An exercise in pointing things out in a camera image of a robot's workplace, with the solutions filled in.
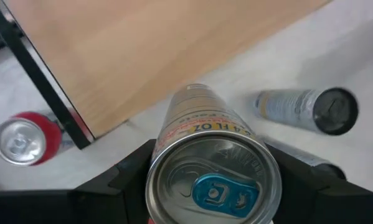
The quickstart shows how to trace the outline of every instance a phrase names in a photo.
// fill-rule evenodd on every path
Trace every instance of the plywood panel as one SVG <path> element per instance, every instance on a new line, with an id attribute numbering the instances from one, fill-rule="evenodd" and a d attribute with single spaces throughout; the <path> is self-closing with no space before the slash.
<path id="1" fill-rule="evenodd" d="M 327 2 L 6 1 L 96 136 Z"/>

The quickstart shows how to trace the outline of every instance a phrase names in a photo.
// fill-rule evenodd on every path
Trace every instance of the white surface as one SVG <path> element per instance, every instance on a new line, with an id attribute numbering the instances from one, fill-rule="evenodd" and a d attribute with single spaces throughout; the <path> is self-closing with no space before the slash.
<path id="1" fill-rule="evenodd" d="M 257 133 L 335 162 L 351 182 L 373 190 L 373 0 L 335 0 L 197 82 L 216 90 Z M 249 108 L 254 91 L 326 86 L 348 87 L 360 102 L 357 124 L 343 136 L 262 121 Z M 71 149 L 37 167 L 0 159 L 0 189 L 74 188 L 95 177 L 158 135 L 170 97 L 82 151 Z M 0 51 L 0 122 L 46 107 L 7 49 Z"/>

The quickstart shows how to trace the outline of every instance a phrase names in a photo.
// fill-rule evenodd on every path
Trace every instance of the aluminum can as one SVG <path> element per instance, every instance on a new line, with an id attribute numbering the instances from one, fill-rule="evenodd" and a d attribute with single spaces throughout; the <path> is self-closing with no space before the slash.
<path id="1" fill-rule="evenodd" d="M 272 146 L 277 150 L 285 152 L 295 157 L 299 161 L 310 165 L 311 167 L 315 167 L 321 171 L 326 172 L 329 175 L 335 176 L 342 180 L 347 179 L 344 171 L 339 166 L 326 159 L 322 159 L 319 156 L 315 156 L 307 151 L 297 149 L 293 146 L 277 141 L 276 139 L 268 136 L 260 136 L 259 138 L 262 139 L 265 144 Z"/>
<path id="2" fill-rule="evenodd" d="M 269 223 L 280 197 L 275 159 L 234 110 L 202 84 L 173 96 L 146 184 L 155 223 Z"/>
<path id="3" fill-rule="evenodd" d="M 356 97 L 344 88 L 267 90 L 256 94 L 254 113 L 277 123 L 337 136 L 356 123 Z"/>
<path id="4" fill-rule="evenodd" d="M 88 133 L 86 126 L 82 129 Z M 0 124 L 0 156 L 14 165 L 41 164 L 71 147 L 73 141 L 51 111 L 21 112 Z"/>

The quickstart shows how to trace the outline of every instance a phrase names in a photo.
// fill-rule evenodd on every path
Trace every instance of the lying can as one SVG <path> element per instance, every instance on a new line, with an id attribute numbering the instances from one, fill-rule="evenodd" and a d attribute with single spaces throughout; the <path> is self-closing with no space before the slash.
<path id="1" fill-rule="evenodd" d="M 89 133 L 86 126 L 82 129 L 85 134 Z M 0 125 L 0 156 L 11 164 L 41 164 L 73 146 L 51 111 L 21 112 Z"/>
<path id="2" fill-rule="evenodd" d="M 281 197 L 278 165 L 208 86 L 169 105 L 146 184 L 155 223 L 269 223 Z"/>
<path id="3" fill-rule="evenodd" d="M 260 136 L 260 138 L 263 140 L 265 144 L 272 146 L 277 150 L 285 152 L 295 157 L 299 161 L 310 165 L 311 167 L 315 167 L 321 171 L 328 173 L 329 175 L 335 176 L 342 180 L 347 179 L 344 171 L 342 171 L 342 169 L 339 166 L 333 164 L 332 162 L 326 159 L 322 159 L 309 152 L 302 151 L 301 149 L 297 149 L 293 146 L 287 145 L 268 136 Z"/>
<path id="4" fill-rule="evenodd" d="M 358 117 L 356 98 L 344 88 L 261 91 L 253 110 L 271 121 L 332 136 L 348 132 Z"/>

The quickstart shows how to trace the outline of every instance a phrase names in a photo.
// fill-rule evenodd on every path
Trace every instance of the black edge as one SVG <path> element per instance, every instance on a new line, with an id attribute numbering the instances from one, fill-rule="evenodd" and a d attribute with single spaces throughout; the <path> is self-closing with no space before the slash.
<path id="1" fill-rule="evenodd" d="M 11 52 L 14 54 L 17 61 L 26 71 L 31 81 L 37 87 L 38 91 L 44 97 L 45 101 L 55 113 L 58 120 L 63 124 L 64 128 L 74 141 L 79 149 L 83 149 L 90 144 L 86 135 L 81 130 L 80 126 L 74 120 L 68 108 L 64 105 L 48 79 L 39 68 L 38 64 L 31 57 L 26 47 L 22 43 L 19 36 L 14 31 L 12 25 L 6 20 L 0 10 L 0 36 L 5 41 Z"/>

